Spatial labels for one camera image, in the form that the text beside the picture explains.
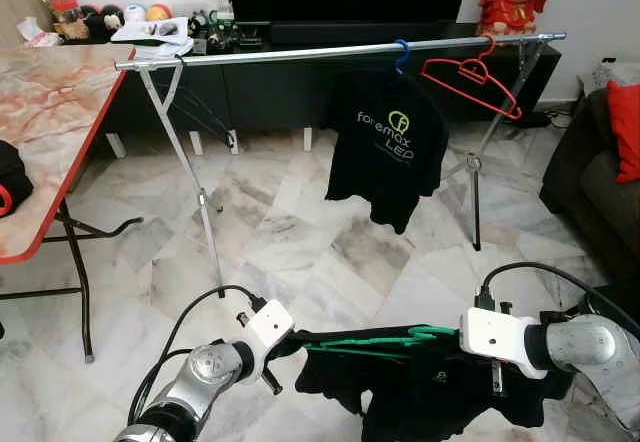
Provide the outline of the green plastic hanger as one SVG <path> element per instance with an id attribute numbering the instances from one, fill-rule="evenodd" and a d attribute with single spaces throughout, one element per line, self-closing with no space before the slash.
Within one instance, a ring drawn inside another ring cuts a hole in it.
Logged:
<path id="1" fill-rule="evenodd" d="M 372 336 L 362 334 L 360 337 L 339 337 L 338 340 L 324 340 L 303 343 L 303 347 L 311 351 L 346 352 L 374 356 L 374 358 L 402 359 L 410 358 L 408 350 L 413 347 L 458 341 L 461 333 L 457 329 L 445 329 L 434 326 L 413 326 L 393 329 L 389 336 Z"/>

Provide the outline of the black t-shirt small logo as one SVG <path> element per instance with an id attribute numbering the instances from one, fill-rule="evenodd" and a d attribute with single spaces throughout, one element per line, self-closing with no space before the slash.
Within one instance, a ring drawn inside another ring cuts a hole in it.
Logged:
<path id="1" fill-rule="evenodd" d="M 307 332 L 307 342 L 339 337 L 389 336 L 393 329 L 413 326 Z M 408 350 L 410 358 L 389 359 L 306 351 L 294 390 L 338 402 L 361 416 L 361 442 L 444 442 L 465 432 L 486 410 L 495 409 L 517 427 L 545 422 L 544 401 L 562 400 L 575 375 L 550 370 L 544 379 L 526 378 L 503 366 L 503 393 L 492 386 L 492 360 L 472 355 L 456 343 L 430 343 Z"/>

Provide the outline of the blue plastic hanger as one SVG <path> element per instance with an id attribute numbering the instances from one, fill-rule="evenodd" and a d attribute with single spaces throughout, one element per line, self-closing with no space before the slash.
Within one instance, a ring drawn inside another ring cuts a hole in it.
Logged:
<path id="1" fill-rule="evenodd" d="M 397 44 L 399 48 L 401 48 L 401 54 L 399 54 L 398 57 L 394 59 L 393 70 L 396 71 L 398 75 L 403 75 L 404 64 L 410 61 L 412 55 L 412 46 L 403 39 L 394 40 L 394 44 Z"/>

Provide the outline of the red plastic hanger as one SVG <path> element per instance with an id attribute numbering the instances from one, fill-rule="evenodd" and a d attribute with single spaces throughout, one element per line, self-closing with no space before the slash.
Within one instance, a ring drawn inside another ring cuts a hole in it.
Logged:
<path id="1" fill-rule="evenodd" d="M 520 119 L 524 116 L 524 110 L 522 110 L 520 105 L 518 105 L 517 96 L 513 94 L 512 91 L 503 84 L 503 82 L 500 82 L 498 78 L 495 78 L 492 73 L 490 73 L 489 68 L 486 67 L 486 63 L 484 61 L 486 55 L 492 54 L 495 48 L 497 48 L 497 38 L 492 34 L 485 34 L 484 38 L 489 41 L 488 49 L 483 50 L 483 52 L 475 55 L 475 57 L 463 59 L 463 61 L 454 61 L 454 59 L 445 58 L 425 59 L 425 62 L 422 63 L 420 68 L 419 76 L 424 77 L 426 80 L 431 82 L 435 82 L 436 85 L 442 86 L 444 89 L 462 96 L 462 98 L 479 104 L 480 107 L 493 110 L 493 112 L 499 114 L 499 116 L 509 119 Z M 445 82 L 439 80 L 438 77 L 430 75 L 429 70 L 434 66 L 434 64 L 435 66 L 440 66 L 440 64 L 452 64 L 452 66 L 457 68 L 458 76 L 466 78 L 466 80 L 472 82 L 472 84 L 476 84 L 477 86 L 483 87 L 486 84 L 490 84 L 498 87 L 498 89 L 506 95 L 507 108 L 499 108 L 498 105 L 484 102 L 484 100 L 480 99 L 479 96 L 467 93 L 467 91 L 458 89 L 458 87 L 454 87 L 453 85 L 445 84 Z"/>

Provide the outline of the black t-shirt green print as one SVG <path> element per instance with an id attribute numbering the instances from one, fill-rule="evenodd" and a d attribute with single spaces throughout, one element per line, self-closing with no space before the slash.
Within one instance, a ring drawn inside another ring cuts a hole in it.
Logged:
<path id="1" fill-rule="evenodd" d="M 325 199 L 365 199 L 371 222 L 402 235 L 442 183 L 449 130 L 433 95 L 394 70 L 339 73 L 320 126 L 335 132 Z"/>

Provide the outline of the black TV cabinet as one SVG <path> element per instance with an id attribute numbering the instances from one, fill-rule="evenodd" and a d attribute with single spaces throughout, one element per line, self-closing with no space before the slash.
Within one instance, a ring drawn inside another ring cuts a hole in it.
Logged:
<path id="1" fill-rule="evenodd" d="M 536 107 L 550 82 L 562 54 L 558 46 L 563 40 L 550 41 L 543 49 L 539 61 L 518 94 L 518 105 L 525 113 Z M 264 49 L 237 49 L 229 54 L 269 52 L 269 50 L 296 50 L 302 48 L 280 48 L 266 46 Z M 442 50 L 413 52 L 406 64 L 404 75 L 419 80 L 419 71 L 425 59 L 445 58 L 463 61 L 475 57 L 485 50 L 480 46 L 458 46 Z M 353 55 L 353 57 L 308 59 L 308 61 L 283 61 L 247 64 L 221 64 L 225 78 L 225 93 L 230 109 L 230 126 L 237 135 L 248 131 L 293 130 L 314 127 L 328 104 L 339 73 L 355 70 L 393 70 L 396 53 Z M 515 45 L 497 45 L 492 54 L 484 58 L 490 73 L 507 87 L 513 85 L 520 72 L 520 54 Z M 492 85 L 479 87 L 465 82 L 457 75 L 452 64 L 440 64 L 430 68 L 430 75 L 445 84 L 453 85 L 479 96 L 484 102 L 498 105 L 504 102 L 502 91 Z M 493 110 L 462 98 L 429 80 L 422 85 L 434 93 L 444 96 L 445 114 L 453 121 L 463 119 L 486 119 L 494 117 Z M 164 134 L 165 130 L 152 107 L 138 72 L 124 72 L 122 85 L 111 100 L 108 113 L 100 125 L 100 134 L 108 136 L 116 157 L 125 154 L 119 137 L 123 134 Z"/>

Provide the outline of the silver clothes rack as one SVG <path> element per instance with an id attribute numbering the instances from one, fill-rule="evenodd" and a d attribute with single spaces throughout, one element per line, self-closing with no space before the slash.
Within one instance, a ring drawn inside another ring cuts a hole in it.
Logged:
<path id="1" fill-rule="evenodd" d="M 518 72 L 517 78 L 513 81 L 513 85 L 508 89 L 517 96 L 520 91 L 524 89 L 525 82 L 529 80 L 530 73 L 534 70 L 536 62 L 539 61 L 543 49 L 547 48 L 552 41 L 559 41 L 568 38 L 567 32 L 539 32 L 539 34 L 525 34 L 525 35 L 504 35 L 495 36 L 497 45 L 515 45 L 518 48 L 518 54 L 520 54 L 520 72 Z M 425 41 L 408 41 L 408 44 L 412 46 L 413 52 L 422 52 L 422 50 L 442 50 L 458 48 L 458 46 L 480 46 L 484 45 L 485 49 L 488 49 L 489 41 L 483 36 L 470 36 L 470 38 L 451 38 L 451 39 L 438 39 L 438 40 L 425 40 Z M 169 58 L 143 58 L 141 61 L 137 59 L 131 59 L 131 61 L 118 61 L 114 64 L 115 70 L 125 72 L 138 72 L 143 81 L 143 90 L 148 94 L 148 98 L 151 100 L 152 107 L 154 107 L 157 114 L 157 118 L 161 125 L 163 125 L 166 132 L 166 136 L 172 144 L 175 154 L 180 162 L 180 166 L 186 171 L 191 180 L 192 185 L 195 186 L 195 196 L 198 204 L 198 213 L 201 214 L 202 223 L 204 223 L 204 233 L 206 236 L 206 249 L 209 253 L 212 264 L 212 279 L 214 279 L 214 286 L 212 291 L 215 294 L 223 297 L 225 292 L 230 287 L 224 282 L 223 274 L 220 269 L 220 259 L 218 255 L 218 249 L 215 244 L 214 228 L 211 226 L 210 213 L 209 213 L 209 192 L 205 189 L 205 186 L 201 185 L 200 180 L 195 172 L 195 169 L 189 163 L 186 150 L 184 150 L 182 144 L 180 144 L 177 136 L 177 131 L 170 121 L 169 114 L 166 113 L 168 109 L 168 102 L 163 102 L 163 98 L 159 95 L 159 91 L 156 89 L 156 73 L 159 73 L 160 78 L 165 78 L 165 75 L 174 68 L 183 66 L 198 67 L 198 66 L 221 66 L 221 64 L 247 64 L 247 63 L 266 63 L 266 62 L 283 62 L 283 61 L 308 61 L 308 59 L 325 59 L 325 58 L 342 58 L 353 57 L 353 55 L 369 55 L 369 54 L 385 54 L 396 53 L 401 54 L 401 48 L 394 43 L 381 43 L 381 44 L 367 44 L 367 45 L 353 45 L 353 46 L 329 46 L 329 48 L 308 48 L 308 49 L 296 49 L 296 50 L 269 50 L 269 52 L 250 52 L 250 53 L 236 53 L 236 54 L 221 54 L 221 55 L 195 55 L 195 57 L 180 57 L 180 55 L 174 55 Z M 486 145 L 489 144 L 490 137 L 497 131 L 500 119 L 506 118 L 495 114 L 494 119 L 490 122 L 488 130 L 485 132 L 483 142 L 481 142 L 479 149 L 470 151 L 467 154 L 466 163 L 463 163 L 463 167 L 467 168 L 472 173 L 472 191 L 474 191 L 474 218 L 479 218 L 479 192 L 477 192 L 477 182 L 479 182 L 480 162 L 479 157 L 484 153 Z"/>

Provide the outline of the black soundbar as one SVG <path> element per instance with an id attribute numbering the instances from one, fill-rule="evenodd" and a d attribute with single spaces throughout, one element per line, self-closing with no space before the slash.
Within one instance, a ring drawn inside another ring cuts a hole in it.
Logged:
<path id="1" fill-rule="evenodd" d="M 279 46 L 349 46 L 407 43 L 444 38 L 456 22 L 273 22 L 271 44 Z"/>

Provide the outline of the black garment red trim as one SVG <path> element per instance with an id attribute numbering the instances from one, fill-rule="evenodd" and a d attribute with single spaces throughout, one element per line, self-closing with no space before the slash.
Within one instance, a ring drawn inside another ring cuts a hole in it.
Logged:
<path id="1" fill-rule="evenodd" d="M 20 151 L 0 140 L 0 218 L 12 215 L 33 191 L 35 186 L 29 180 Z"/>

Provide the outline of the dark sofa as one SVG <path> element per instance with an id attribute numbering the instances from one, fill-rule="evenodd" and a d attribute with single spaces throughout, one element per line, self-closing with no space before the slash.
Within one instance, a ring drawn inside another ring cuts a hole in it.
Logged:
<path id="1" fill-rule="evenodd" d="M 545 169 L 539 198 L 564 219 L 623 294 L 640 290 L 640 181 L 617 183 L 620 155 L 605 87 L 573 109 Z"/>

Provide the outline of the white paper stack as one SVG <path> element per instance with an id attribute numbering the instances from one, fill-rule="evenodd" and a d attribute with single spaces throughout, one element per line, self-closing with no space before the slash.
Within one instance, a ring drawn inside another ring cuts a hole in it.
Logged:
<path id="1" fill-rule="evenodd" d="M 195 40 L 188 35 L 187 17 L 127 22 L 109 41 L 137 46 L 137 57 L 146 59 L 186 55 L 195 46 Z"/>

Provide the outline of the red cushion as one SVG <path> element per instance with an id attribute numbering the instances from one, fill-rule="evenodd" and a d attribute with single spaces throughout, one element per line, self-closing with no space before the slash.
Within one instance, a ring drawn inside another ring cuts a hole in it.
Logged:
<path id="1" fill-rule="evenodd" d="M 611 80 L 607 91 L 620 158 L 620 171 L 614 181 L 620 185 L 635 182 L 640 180 L 640 86 L 625 86 Z"/>

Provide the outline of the marble-pattern folding table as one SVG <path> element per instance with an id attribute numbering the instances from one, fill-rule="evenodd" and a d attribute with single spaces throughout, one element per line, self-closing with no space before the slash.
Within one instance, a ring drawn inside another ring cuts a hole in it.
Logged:
<path id="1" fill-rule="evenodd" d="M 0 294 L 0 301 L 79 295 L 84 360 L 95 360 L 91 332 L 90 279 L 81 242 L 122 235 L 142 218 L 100 230 L 69 212 L 67 195 L 99 134 L 123 72 L 132 61 L 125 44 L 23 46 L 0 49 L 0 141 L 9 142 L 26 166 L 35 191 L 0 217 L 0 265 L 28 262 L 44 244 L 69 244 L 78 285 Z"/>

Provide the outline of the black plush toy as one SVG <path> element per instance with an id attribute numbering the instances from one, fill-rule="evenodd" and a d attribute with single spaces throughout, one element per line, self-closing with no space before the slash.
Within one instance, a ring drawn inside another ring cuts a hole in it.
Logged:
<path id="1" fill-rule="evenodd" d="M 124 11 L 119 6 L 108 4 L 102 8 L 81 6 L 82 22 L 87 27 L 88 40 L 106 43 L 124 25 Z"/>

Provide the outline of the grey patterned cushion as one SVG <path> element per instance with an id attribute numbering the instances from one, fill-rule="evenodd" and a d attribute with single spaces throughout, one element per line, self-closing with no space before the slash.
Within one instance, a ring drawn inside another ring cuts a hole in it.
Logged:
<path id="1" fill-rule="evenodd" d="M 621 87 L 639 85 L 640 62 L 602 62 L 596 67 L 594 76 L 600 87 L 607 87 L 609 82 L 616 82 Z"/>

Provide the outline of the red-lid jar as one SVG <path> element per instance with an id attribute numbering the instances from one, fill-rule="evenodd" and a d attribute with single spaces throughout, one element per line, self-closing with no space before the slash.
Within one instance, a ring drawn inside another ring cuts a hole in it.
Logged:
<path id="1" fill-rule="evenodd" d="M 81 20 L 78 0 L 51 0 L 50 8 L 55 31 L 68 40 L 88 38 L 87 27 Z"/>

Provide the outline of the pink tissue box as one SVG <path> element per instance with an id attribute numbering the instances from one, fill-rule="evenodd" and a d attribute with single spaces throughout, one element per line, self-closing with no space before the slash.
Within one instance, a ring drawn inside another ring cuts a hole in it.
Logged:
<path id="1" fill-rule="evenodd" d="M 22 21 L 15 26 L 19 35 L 22 36 L 22 46 L 55 46 L 59 45 L 61 39 L 55 32 L 47 32 L 42 30 L 36 17 L 24 17 Z"/>

